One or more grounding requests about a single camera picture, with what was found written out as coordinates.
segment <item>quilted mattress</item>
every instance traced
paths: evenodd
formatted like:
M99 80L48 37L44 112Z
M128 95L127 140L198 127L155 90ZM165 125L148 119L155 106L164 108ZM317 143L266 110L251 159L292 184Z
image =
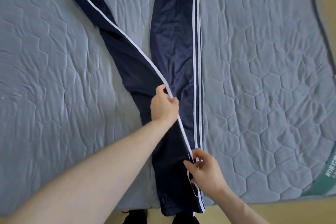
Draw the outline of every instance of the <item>quilted mattress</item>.
M154 0L105 1L150 56ZM0 4L0 215L7 215L141 122L99 31L73 1ZM300 197L336 140L334 67L313 0L201 0L201 30L205 149L244 201ZM117 208L158 206L149 159Z

